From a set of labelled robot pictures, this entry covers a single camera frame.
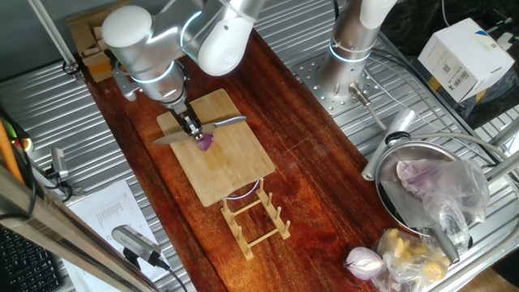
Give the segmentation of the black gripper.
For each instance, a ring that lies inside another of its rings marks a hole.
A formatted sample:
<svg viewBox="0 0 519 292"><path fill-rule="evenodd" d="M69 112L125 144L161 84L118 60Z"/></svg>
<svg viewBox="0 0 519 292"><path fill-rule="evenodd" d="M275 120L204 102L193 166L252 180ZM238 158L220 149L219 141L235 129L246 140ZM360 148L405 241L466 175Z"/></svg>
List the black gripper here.
<svg viewBox="0 0 519 292"><path fill-rule="evenodd" d="M180 101L170 105L169 111L172 113L179 126L194 140L201 140L204 137L203 128L198 116L187 101Z"/></svg>

